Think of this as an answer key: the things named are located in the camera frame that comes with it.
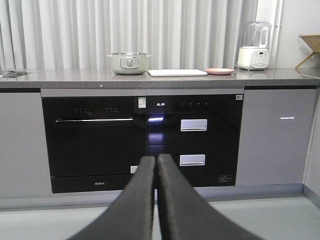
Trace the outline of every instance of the light gray floor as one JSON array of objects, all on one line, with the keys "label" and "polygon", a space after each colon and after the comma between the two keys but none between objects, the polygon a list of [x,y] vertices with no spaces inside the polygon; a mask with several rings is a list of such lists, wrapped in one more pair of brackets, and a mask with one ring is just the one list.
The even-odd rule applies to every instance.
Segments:
[{"label": "light gray floor", "polygon": [[[320,209],[306,197],[210,202],[235,223],[266,240],[319,240]],[[106,207],[0,211],[0,240],[64,240]],[[155,207],[153,240],[160,240]]]}]

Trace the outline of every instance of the blender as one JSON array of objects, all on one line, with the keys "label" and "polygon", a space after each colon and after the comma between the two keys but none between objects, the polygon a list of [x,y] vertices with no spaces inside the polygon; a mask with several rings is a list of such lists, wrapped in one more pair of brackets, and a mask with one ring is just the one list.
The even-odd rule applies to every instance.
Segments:
[{"label": "blender", "polygon": [[237,68],[263,70],[269,66],[269,36],[267,21],[248,21],[242,27]]}]

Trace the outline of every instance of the dish rack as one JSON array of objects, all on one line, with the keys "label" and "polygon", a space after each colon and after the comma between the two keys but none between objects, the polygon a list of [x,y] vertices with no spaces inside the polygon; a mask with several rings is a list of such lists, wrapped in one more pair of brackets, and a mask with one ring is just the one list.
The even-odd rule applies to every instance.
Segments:
[{"label": "dish rack", "polygon": [[309,48],[311,48],[312,53],[297,66],[295,66],[296,69],[304,64],[313,55],[320,54],[320,34],[300,34],[298,37],[301,38],[309,46]]}]

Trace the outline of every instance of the gray countertop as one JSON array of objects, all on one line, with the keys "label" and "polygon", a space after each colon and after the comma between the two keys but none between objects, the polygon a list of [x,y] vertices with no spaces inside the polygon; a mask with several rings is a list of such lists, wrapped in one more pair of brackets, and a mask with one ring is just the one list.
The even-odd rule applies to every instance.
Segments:
[{"label": "gray countertop", "polygon": [[158,89],[243,88],[246,86],[318,86],[320,68],[236,69],[232,75],[152,77],[118,75],[110,69],[28,69],[29,74],[0,78],[0,88]]}]

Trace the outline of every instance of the brand logo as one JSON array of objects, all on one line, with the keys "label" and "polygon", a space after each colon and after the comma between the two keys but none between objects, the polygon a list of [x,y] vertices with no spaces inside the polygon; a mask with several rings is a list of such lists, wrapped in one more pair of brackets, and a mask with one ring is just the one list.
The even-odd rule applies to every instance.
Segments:
[{"label": "brand logo", "polygon": [[164,107],[165,105],[166,105],[165,102],[158,102],[158,103],[156,104],[157,107]]}]

